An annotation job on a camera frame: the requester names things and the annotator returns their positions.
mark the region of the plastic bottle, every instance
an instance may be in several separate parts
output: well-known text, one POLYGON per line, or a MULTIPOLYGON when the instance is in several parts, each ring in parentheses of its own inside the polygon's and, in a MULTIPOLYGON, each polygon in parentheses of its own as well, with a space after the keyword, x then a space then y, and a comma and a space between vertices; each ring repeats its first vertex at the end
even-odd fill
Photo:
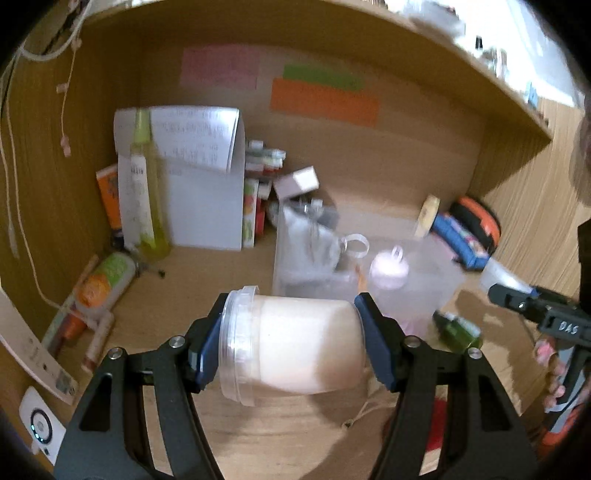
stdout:
POLYGON ((76 293, 76 309, 98 322, 112 308, 135 277, 135 261, 120 252, 110 254, 76 293))
POLYGON ((158 153, 152 142, 148 109, 138 108, 135 114, 134 142, 130 150, 140 238, 136 247, 147 261, 158 261, 170 253, 170 243, 160 205, 158 153))
POLYGON ((463 353, 472 347, 482 347, 482 332, 465 318, 436 311, 433 320, 442 341, 452 352, 463 353))

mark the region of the white paper sheet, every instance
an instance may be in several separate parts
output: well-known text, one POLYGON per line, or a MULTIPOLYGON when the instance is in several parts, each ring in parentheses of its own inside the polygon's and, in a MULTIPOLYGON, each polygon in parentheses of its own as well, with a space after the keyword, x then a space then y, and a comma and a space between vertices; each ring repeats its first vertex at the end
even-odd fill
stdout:
MULTIPOLYGON (((115 150, 126 158, 134 137, 135 112, 135 108, 117 110, 113 120, 115 150)), ((163 158, 222 171, 230 170, 238 117, 235 108, 150 107, 152 137, 163 158)))
MULTIPOLYGON (((245 139, 241 119, 232 147, 228 173, 193 167, 178 160, 163 160, 163 205, 174 245, 222 250, 242 248, 245 139)), ((127 248, 139 243, 132 195, 129 159, 120 154, 119 207, 127 248)))

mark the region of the jar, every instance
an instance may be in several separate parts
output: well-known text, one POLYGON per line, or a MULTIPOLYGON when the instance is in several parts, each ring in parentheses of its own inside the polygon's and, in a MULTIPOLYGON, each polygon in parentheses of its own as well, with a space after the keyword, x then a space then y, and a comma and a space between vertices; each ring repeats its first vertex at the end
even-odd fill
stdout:
POLYGON ((226 398, 257 399, 351 388, 363 376, 359 312, 343 300, 294 299, 244 287, 228 295, 219 337, 226 398))

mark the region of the small white device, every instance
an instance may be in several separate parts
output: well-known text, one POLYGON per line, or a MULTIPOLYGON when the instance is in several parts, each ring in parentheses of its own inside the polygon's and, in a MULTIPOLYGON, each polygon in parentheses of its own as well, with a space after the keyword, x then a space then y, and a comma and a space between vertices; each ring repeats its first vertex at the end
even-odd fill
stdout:
POLYGON ((56 464, 57 453, 66 434, 66 429, 51 412, 41 395, 29 387, 18 408, 21 421, 33 438, 32 450, 40 449, 52 465, 56 464))

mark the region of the blue pencil case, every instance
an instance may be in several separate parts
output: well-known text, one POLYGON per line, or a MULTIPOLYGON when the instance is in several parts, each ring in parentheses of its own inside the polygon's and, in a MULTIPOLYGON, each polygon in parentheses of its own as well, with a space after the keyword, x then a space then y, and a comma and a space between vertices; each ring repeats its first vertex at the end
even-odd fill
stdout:
POLYGON ((490 258, 489 254, 476 237, 449 213, 437 214, 433 222, 433 231, 458 254, 467 270, 484 269, 490 258))

